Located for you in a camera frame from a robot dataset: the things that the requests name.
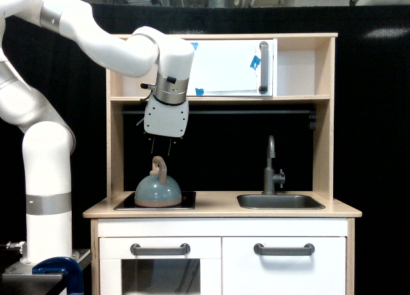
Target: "sink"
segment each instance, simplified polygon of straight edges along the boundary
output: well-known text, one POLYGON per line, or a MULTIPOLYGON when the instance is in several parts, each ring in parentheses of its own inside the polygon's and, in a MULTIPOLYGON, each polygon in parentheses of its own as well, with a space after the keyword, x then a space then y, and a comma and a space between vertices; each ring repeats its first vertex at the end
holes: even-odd
POLYGON ((283 210, 283 209, 305 209, 321 210, 325 206, 312 197, 294 194, 242 194, 238 196, 239 205, 243 208, 255 210, 283 210))

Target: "kettle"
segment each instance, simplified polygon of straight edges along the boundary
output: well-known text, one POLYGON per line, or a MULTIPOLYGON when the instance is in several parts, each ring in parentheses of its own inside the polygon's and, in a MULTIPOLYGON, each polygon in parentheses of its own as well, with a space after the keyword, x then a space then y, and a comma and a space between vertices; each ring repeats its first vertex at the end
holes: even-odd
POLYGON ((182 202, 181 189, 177 182, 167 176, 164 159, 152 159, 152 171, 137 186, 135 204, 141 207, 171 207, 182 202))

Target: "stovetop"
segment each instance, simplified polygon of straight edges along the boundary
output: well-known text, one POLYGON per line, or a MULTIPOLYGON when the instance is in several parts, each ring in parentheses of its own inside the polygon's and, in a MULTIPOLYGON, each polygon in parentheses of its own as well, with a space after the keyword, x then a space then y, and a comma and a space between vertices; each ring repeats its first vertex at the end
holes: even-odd
POLYGON ((193 210, 195 208, 195 191, 182 191, 182 203, 168 207, 143 207, 134 203, 135 192, 130 194, 114 210, 193 210))

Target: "wooden shelf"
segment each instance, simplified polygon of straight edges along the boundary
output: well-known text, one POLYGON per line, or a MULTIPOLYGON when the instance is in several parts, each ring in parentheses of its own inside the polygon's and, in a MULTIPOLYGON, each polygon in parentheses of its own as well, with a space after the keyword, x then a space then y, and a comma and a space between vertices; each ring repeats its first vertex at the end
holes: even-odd
MULTIPOLYGON (((111 102, 123 103, 124 105, 140 104, 140 100, 145 97, 111 97, 111 102)), ((238 97, 238 96, 190 96, 189 103, 193 105, 212 105, 212 104, 227 104, 227 105, 262 105, 262 104, 309 104, 326 102, 331 99, 330 95, 313 95, 313 96, 269 96, 269 97, 238 97)))
MULTIPOLYGON (((130 34, 119 34, 116 37, 127 40, 130 34)), ((178 34, 169 35, 185 40, 269 40, 279 38, 279 50, 316 49, 337 33, 257 33, 257 34, 178 34)))

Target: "oven door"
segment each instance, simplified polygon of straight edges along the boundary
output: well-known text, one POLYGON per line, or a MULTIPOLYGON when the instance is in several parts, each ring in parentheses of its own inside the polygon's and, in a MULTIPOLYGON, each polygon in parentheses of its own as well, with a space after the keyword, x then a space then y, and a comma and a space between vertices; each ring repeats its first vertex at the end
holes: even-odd
POLYGON ((220 237, 100 239, 101 295, 221 294, 220 237))

